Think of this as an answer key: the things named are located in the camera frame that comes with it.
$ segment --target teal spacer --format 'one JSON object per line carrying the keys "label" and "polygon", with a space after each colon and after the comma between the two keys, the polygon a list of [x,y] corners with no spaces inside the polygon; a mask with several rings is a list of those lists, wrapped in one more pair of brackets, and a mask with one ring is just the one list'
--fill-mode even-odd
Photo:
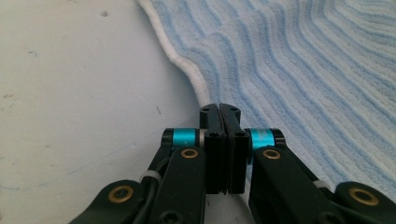
{"label": "teal spacer", "polygon": [[275,138],[270,129],[250,129],[251,149],[254,152],[261,147],[273,147],[275,145]]}
{"label": "teal spacer", "polygon": [[195,129],[174,129],[172,149],[176,147],[194,147]]}

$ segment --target blue and white striped cloth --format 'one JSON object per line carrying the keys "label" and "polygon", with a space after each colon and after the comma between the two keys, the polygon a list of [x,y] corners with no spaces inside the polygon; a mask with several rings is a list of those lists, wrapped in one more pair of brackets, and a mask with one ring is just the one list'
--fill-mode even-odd
{"label": "blue and white striped cloth", "polygon": [[332,189],[396,201],[396,2],[139,0],[200,105],[279,128]]}

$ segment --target white surface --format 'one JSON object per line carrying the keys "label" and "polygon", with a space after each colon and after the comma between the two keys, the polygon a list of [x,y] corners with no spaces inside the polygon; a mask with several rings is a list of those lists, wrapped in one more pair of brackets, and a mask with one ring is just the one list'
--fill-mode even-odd
{"label": "white surface", "polygon": [[[198,109],[135,1],[1,1],[0,222],[69,222]],[[238,197],[206,207],[206,223],[251,222]]]}

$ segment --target towel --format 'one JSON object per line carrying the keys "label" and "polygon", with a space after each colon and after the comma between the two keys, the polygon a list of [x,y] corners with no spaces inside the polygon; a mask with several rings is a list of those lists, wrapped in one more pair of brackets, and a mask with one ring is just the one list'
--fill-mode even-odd
{"label": "towel", "polygon": [[139,4],[200,105],[235,105],[243,128],[280,129],[332,190],[357,181],[396,201],[396,2]]}

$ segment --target brass screw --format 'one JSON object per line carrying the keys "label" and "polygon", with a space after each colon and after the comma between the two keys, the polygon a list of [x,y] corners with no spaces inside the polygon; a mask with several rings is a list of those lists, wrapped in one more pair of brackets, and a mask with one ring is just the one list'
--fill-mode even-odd
{"label": "brass screw", "polygon": [[351,188],[349,189],[349,195],[359,203],[364,203],[369,206],[376,206],[379,204],[378,198],[365,189]]}
{"label": "brass screw", "polygon": [[113,203],[124,203],[128,201],[133,194],[134,190],[131,187],[123,185],[111,190],[110,193],[108,193],[108,199]]}
{"label": "brass screw", "polygon": [[264,155],[264,157],[270,159],[270,160],[277,160],[280,158],[280,153],[273,150],[273,149],[266,149],[264,150],[264,152],[262,153],[262,155]]}
{"label": "brass screw", "polygon": [[181,156],[186,159],[192,159],[198,156],[198,151],[195,149],[184,149],[181,151]]}

